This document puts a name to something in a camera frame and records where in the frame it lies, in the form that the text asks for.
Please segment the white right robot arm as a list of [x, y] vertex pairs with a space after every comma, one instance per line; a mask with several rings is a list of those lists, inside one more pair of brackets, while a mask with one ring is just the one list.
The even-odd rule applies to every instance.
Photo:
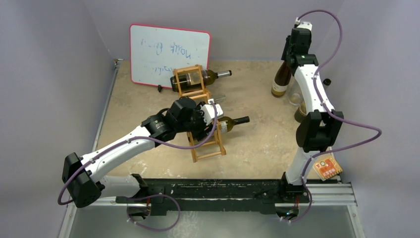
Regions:
[[288, 183], [278, 188], [279, 198], [285, 202], [297, 196], [295, 185], [304, 183], [312, 159], [335, 143], [344, 117], [326, 96], [319, 78], [317, 58], [309, 54], [311, 42], [311, 30], [295, 26], [286, 39], [282, 55], [300, 86], [307, 112], [296, 131], [298, 150], [292, 165], [285, 172]]

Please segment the wooden wine rack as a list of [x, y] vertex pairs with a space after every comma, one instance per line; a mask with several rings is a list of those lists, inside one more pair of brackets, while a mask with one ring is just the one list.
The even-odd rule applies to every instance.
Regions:
[[[197, 103], [193, 113], [192, 129], [187, 133], [189, 145], [193, 146], [191, 155], [193, 162], [217, 155], [225, 155], [226, 150], [221, 136], [221, 117], [223, 111], [219, 104], [212, 98], [207, 86], [216, 79], [231, 76], [231, 71], [214, 72], [203, 69], [201, 65], [176, 68], [171, 77], [171, 86], [181, 99], [191, 99]], [[218, 146], [218, 150], [207, 154], [198, 155], [197, 145]]]

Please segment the red wine bottle gold cap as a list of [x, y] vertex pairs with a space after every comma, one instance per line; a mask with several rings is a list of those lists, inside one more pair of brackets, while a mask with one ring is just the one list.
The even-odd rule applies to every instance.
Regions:
[[287, 63], [284, 61], [278, 69], [271, 87], [271, 93], [275, 97], [282, 97], [290, 83], [292, 73]]

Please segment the green bottle black neck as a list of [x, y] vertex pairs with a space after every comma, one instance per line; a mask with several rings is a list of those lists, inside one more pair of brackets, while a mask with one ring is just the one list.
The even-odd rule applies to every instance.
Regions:
[[250, 118], [248, 116], [245, 116], [241, 118], [232, 119], [231, 117], [223, 116], [221, 118], [218, 118], [218, 122], [220, 123], [220, 126], [221, 126], [220, 132], [227, 133], [227, 132], [230, 132], [233, 129], [233, 127], [236, 125], [249, 123]]

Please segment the green bottle silver cap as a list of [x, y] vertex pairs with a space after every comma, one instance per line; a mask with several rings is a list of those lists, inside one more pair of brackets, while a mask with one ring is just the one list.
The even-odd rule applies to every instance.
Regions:
[[307, 112], [306, 112], [306, 104], [305, 104], [305, 102], [302, 102], [298, 106], [297, 110], [294, 113], [294, 119], [298, 123], [301, 123], [304, 120], [304, 118], [306, 117], [306, 115], [307, 115]]
[[[208, 86], [208, 85], [213, 84], [219, 78], [231, 76], [232, 71], [226, 70], [226, 71], [214, 72], [212, 70], [202, 70], [201, 75], [203, 78], [204, 86]], [[200, 76], [197, 71], [192, 72], [192, 73], [178, 75], [178, 79], [179, 79], [179, 85], [182, 92], [193, 91], [196, 89], [200, 90], [202, 88]], [[170, 83], [171, 83], [172, 91], [179, 92], [179, 88], [178, 88], [178, 84], [176, 82], [175, 76], [172, 76], [170, 78]]]

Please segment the clear square glass bottle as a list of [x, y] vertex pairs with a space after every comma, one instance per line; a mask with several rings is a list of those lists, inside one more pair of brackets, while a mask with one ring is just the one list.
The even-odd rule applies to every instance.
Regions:
[[[317, 96], [317, 93], [316, 93], [316, 88], [320, 92], [322, 91], [325, 92], [328, 86], [331, 84], [331, 80], [329, 78], [324, 79], [320, 83], [322, 89], [319, 88], [318, 81], [316, 81], [314, 85], [314, 80], [311, 78], [302, 80], [302, 82], [303, 82], [303, 85], [306, 85], [308, 89], [312, 90], [312, 98], [315, 98], [316, 100], [319, 100], [319, 97]], [[297, 80], [295, 80], [294, 83], [289, 87], [287, 98], [289, 100], [289, 103], [294, 106], [298, 106], [304, 102], [304, 93]]]

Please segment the green bottle silver cap top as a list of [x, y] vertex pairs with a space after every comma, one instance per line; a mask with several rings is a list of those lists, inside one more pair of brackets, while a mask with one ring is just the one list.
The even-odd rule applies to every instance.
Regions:
[[[219, 78], [231, 76], [232, 71], [226, 70], [226, 71], [214, 72], [212, 70], [202, 70], [201, 75], [203, 78], [204, 86], [208, 86], [208, 85], [213, 84]], [[200, 90], [202, 88], [200, 76], [197, 71], [192, 72], [192, 73], [178, 75], [178, 79], [179, 79], [179, 85], [182, 92], [193, 91], [196, 89]], [[172, 91], [179, 92], [179, 88], [178, 88], [178, 84], [176, 82], [175, 76], [172, 76], [170, 78], [170, 83], [171, 83]]]

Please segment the green bottle silver cap front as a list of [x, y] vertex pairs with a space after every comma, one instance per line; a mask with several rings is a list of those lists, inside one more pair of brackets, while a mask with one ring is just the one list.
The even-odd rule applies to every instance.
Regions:
[[304, 120], [304, 118], [306, 117], [306, 115], [307, 115], [307, 112], [306, 112], [306, 104], [305, 104], [305, 102], [302, 102], [298, 106], [297, 110], [294, 113], [294, 119], [298, 123], [301, 123]]

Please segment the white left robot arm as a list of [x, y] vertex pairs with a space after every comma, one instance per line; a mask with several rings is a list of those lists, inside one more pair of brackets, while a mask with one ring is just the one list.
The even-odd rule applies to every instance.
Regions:
[[83, 156], [75, 152], [64, 159], [59, 205], [74, 203], [84, 208], [101, 197], [125, 196], [136, 203], [146, 200], [148, 190], [138, 176], [107, 177], [134, 156], [160, 145], [190, 150], [204, 145], [216, 130], [223, 109], [213, 99], [196, 103], [188, 97], [149, 116], [133, 131], [115, 142]]

